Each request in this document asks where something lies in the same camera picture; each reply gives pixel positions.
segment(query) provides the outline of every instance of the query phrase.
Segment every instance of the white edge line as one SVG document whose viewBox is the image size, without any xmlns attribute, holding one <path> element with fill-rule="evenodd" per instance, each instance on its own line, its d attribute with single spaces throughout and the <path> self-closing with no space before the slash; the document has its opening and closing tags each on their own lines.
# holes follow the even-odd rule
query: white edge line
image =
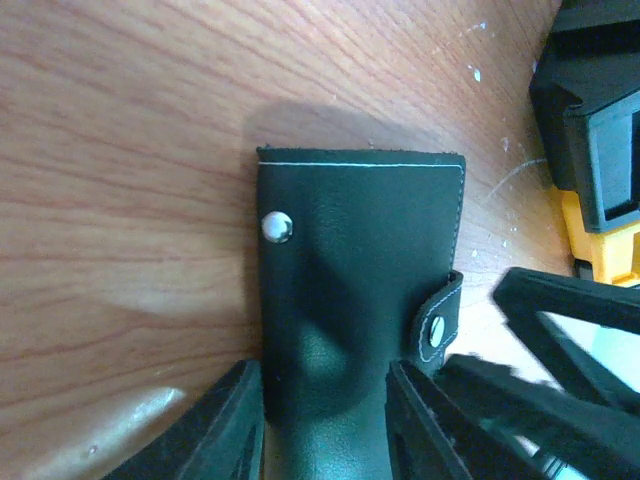
<svg viewBox="0 0 640 480">
<path fill-rule="evenodd" d="M 357 167 L 357 168 L 396 168 L 396 167 L 413 167 L 413 168 L 459 168 L 460 165 L 423 165 L 415 163 L 295 163 L 295 162 L 258 162 L 258 165 L 273 165 L 278 167 Z"/>
</svg>

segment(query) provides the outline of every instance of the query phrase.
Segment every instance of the yellow plastic part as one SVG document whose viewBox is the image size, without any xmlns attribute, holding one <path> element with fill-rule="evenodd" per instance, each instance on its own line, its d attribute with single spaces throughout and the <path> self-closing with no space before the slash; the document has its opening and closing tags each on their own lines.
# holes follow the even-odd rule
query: yellow plastic part
<svg viewBox="0 0 640 480">
<path fill-rule="evenodd" d="M 620 287 L 640 284 L 640 222 L 607 233 L 587 233 L 578 194 L 560 193 L 571 252 L 575 258 L 591 262 L 593 279 Z"/>
</svg>

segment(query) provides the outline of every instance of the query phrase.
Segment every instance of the black leather case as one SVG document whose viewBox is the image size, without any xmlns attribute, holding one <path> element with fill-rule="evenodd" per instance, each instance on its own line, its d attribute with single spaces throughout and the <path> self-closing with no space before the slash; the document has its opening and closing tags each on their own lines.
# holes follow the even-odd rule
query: black leather case
<svg viewBox="0 0 640 480">
<path fill-rule="evenodd" d="M 266 419 L 278 478 L 391 479 L 384 404 L 389 362 L 429 373 L 457 332 L 452 272 L 464 159 L 403 151 L 259 149 Z M 442 343 L 429 344 L 435 315 Z"/>
</svg>

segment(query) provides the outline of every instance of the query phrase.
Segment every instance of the metal rivet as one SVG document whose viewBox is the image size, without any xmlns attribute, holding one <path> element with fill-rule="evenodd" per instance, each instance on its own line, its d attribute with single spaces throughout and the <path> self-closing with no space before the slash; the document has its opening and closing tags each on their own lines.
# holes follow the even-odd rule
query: metal rivet
<svg viewBox="0 0 640 480">
<path fill-rule="evenodd" d="M 431 322 L 431 329 L 429 330 L 429 343 L 432 347 L 439 347 L 442 343 L 442 337 L 444 337 L 444 317 L 438 315 Z"/>
<path fill-rule="evenodd" d="M 271 243 L 284 243 L 293 234 L 293 220 L 286 213 L 271 212 L 262 219 L 262 234 Z"/>
</svg>

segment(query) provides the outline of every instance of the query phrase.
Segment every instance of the wooden table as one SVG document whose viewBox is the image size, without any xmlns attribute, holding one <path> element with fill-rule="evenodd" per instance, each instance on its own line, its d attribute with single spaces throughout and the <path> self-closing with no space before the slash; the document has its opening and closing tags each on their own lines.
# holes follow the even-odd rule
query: wooden table
<svg viewBox="0 0 640 480">
<path fill-rule="evenodd" d="M 3 2 L 0 477 L 99 477 L 259 354 L 266 143 L 463 154 L 451 351 L 542 378 L 488 295 L 569 272 L 527 95 L 559 3 Z"/>
</svg>

